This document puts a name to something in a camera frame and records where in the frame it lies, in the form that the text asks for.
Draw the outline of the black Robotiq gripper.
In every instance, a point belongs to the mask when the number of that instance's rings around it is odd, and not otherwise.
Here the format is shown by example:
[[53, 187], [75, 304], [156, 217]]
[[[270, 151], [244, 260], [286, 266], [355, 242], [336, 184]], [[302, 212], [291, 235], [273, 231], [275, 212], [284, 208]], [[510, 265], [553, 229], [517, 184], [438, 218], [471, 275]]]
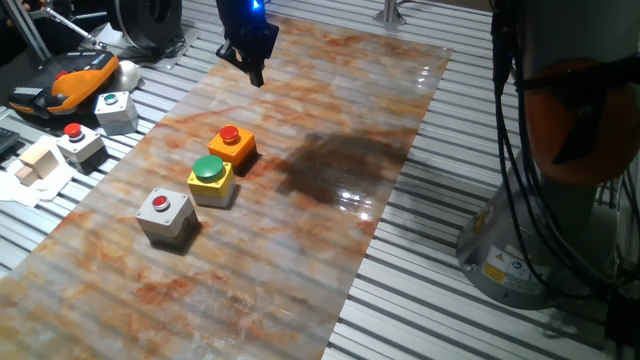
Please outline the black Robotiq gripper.
[[[253, 86], [262, 87], [265, 62], [272, 55], [279, 33], [279, 27], [267, 21], [265, 2], [217, 0], [216, 6], [224, 37], [230, 42], [220, 46], [216, 56], [245, 73]], [[256, 59], [253, 61], [244, 55], [256, 56]]]

